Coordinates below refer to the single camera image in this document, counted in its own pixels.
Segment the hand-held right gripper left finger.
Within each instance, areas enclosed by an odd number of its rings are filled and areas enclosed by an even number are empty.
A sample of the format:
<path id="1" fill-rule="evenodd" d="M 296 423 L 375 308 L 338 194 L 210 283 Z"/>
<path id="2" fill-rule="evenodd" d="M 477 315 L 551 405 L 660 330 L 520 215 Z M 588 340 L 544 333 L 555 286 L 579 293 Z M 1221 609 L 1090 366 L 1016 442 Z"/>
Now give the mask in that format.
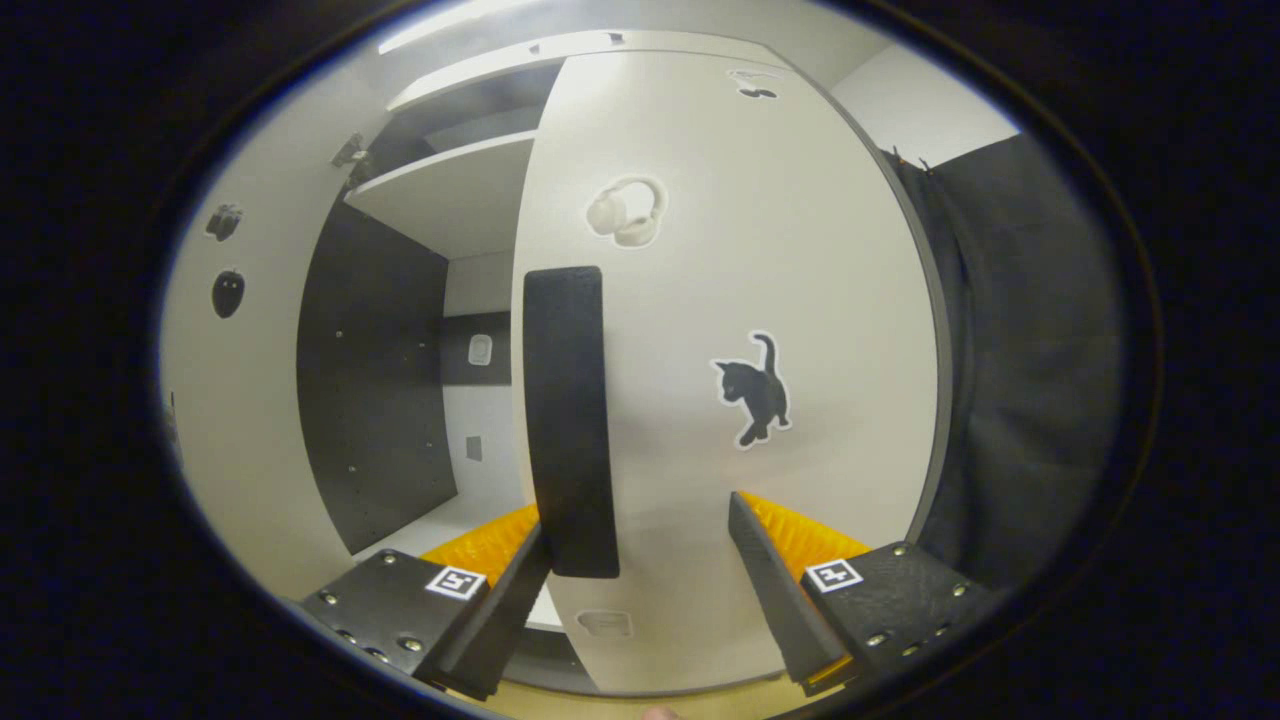
<path id="1" fill-rule="evenodd" d="M 302 598 L 332 634 L 417 682 L 495 694 L 550 570 L 529 505 L 422 555 L 383 550 Z"/>

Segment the white cabinet door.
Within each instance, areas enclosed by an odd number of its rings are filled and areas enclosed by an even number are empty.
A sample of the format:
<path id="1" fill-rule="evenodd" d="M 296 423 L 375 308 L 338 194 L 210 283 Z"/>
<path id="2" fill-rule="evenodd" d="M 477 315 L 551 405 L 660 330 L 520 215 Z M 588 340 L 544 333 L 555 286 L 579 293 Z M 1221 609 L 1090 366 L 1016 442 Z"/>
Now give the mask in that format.
<path id="1" fill-rule="evenodd" d="M 187 484 L 275 596 L 298 598 L 351 565 L 305 448 L 296 343 L 311 256 L 346 181 L 332 156 L 376 122 L 351 82 L 291 97 L 209 187 L 163 306 L 160 377 Z"/>
<path id="2" fill-rule="evenodd" d="M 746 492 L 870 547 L 933 488 L 947 393 L 931 279 L 881 159 L 814 85 L 691 53 L 567 58 L 515 241 L 512 383 L 532 469 L 530 272 L 595 266 L 620 574 L 548 588 L 605 694 L 780 673 L 728 532 Z"/>

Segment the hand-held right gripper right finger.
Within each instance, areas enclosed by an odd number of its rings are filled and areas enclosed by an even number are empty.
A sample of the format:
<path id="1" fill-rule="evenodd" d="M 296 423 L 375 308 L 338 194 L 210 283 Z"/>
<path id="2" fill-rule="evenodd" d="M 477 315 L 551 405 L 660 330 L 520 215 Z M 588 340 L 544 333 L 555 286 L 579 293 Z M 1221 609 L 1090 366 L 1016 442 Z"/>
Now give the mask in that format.
<path id="1" fill-rule="evenodd" d="M 920 546 L 873 550 L 756 495 L 730 496 L 727 528 L 785 671 L 808 696 L 901 676 L 1004 598 Z"/>

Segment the white and grey cabinet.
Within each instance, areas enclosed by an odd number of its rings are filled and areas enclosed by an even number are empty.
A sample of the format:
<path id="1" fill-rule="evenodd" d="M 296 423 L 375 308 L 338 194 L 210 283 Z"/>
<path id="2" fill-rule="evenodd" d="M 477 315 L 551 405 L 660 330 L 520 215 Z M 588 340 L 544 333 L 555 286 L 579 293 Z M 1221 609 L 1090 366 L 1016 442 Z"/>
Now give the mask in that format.
<path id="1" fill-rule="evenodd" d="M 512 383 L 515 241 L 529 161 L 563 61 L 691 53 L 800 74 L 767 47 L 682 32 L 580 32 L 443 65 L 360 51 L 375 88 L 372 174 L 342 190 L 303 290 L 297 380 L 314 475 L 358 552 L 457 491 L 444 386 L 499 386 L 483 430 L 515 459 L 490 489 L 520 500 Z"/>

